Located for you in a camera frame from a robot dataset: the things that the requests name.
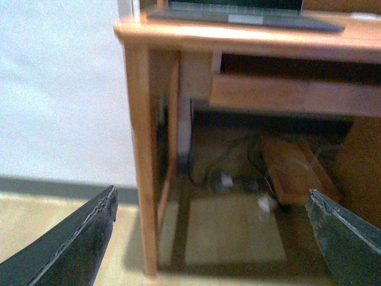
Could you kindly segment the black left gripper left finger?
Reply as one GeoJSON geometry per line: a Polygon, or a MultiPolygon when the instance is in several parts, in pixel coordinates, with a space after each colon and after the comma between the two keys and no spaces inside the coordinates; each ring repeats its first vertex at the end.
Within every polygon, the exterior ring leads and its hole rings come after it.
{"type": "Polygon", "coordinates": [[[93,285],[118,209],[114,186],[1,263],[1,285],[93,285]]]}

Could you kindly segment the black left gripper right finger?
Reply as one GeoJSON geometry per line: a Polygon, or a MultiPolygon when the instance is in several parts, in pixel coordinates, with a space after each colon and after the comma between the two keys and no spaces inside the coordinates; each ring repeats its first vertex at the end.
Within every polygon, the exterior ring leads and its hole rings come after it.
{"type": "Polygon", "coordinates": [[[319,249],[338,285],[380,285],[380,229],[316,189],[306,210],[319,249]]]}

